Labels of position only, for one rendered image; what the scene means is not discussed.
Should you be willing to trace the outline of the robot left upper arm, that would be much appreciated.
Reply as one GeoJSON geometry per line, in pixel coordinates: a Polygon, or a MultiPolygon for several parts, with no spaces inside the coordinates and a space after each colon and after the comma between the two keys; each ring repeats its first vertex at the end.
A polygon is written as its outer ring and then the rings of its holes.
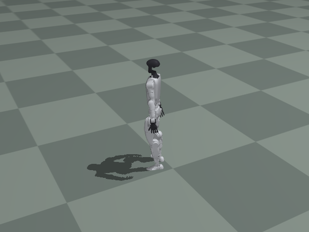
{"type": "Polygon", "coordinates": [[[154,87],[155,87],[155,84],[154,84],[154,81],[153,80],[149,80],[147,83],[146,83],[146,88],[148,90],[148,96],[149,96],[149,100],[147,101],[147,104],[149,101],[153,101],[154,104],[155,104],[155,94],[154,94],[154,87]]]}

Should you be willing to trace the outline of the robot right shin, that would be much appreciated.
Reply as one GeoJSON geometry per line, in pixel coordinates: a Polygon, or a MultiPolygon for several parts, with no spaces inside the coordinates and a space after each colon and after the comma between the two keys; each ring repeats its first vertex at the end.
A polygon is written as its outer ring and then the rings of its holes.
{"type": "MultiPolygon", "coordinates": [[[[161,131],[160,131],[161,132],[161,131]]],[[[161,132],[161,134],[162,134],[162,132],[161,132]]],[[[155,138],[154,138],[155,139],[155,138]]],[[[162,139],[162,137],[160,138],[160,139],[157,139],[158,141],[159,141],[159,155],[161,156],[161,148],[162,148],[162,143],[163,143],[163,139],[162,139]]],[[[159,156],[159,157],[160,157],[159,156]]]]}

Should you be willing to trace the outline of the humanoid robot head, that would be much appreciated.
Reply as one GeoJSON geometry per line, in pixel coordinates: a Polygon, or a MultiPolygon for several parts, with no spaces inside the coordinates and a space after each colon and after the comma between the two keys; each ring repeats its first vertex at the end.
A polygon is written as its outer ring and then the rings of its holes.
{"type": "Polygon", "coordinates": [[[160,65],[160,62],[157,59],[150,59],[146,62],[146,64],[148,66],[148,73],[151,73],[151,75],[153,75],[153,78],[158,78],[159,75],[156,73],[156,71],[152,70],[152,67],[158,67],[160,65]]]}

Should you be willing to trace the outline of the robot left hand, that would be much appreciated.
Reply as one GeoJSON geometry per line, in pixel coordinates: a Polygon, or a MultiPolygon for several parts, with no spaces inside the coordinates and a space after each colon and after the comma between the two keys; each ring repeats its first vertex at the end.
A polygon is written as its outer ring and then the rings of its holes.
{"type": "MultiPolygon", "coordinates": [[[[151,123],[151,121],[150,121],[150,123],[151,123]]],[[[155,131],[155,133],[156,133],[156,131],[158,132],[157,125],[156,125],[156,119],[155,119],[155,123],[151,123],[150,128],[148,129],[148,131],[150,129],[151,129],[151,133],[152,133],[152,131],[153,131],[153,133],[154,133],[154,131],[155,131]]]]}

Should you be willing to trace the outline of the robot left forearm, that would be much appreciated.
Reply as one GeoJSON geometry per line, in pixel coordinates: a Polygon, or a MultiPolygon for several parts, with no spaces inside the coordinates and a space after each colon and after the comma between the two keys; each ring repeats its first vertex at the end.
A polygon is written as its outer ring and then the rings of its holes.
{"type": "Polygon", "coordinates": [[[148,104],[149,104],[151,123],[155,123],[155,104],[153,101],[149,101],[148,104]]]}

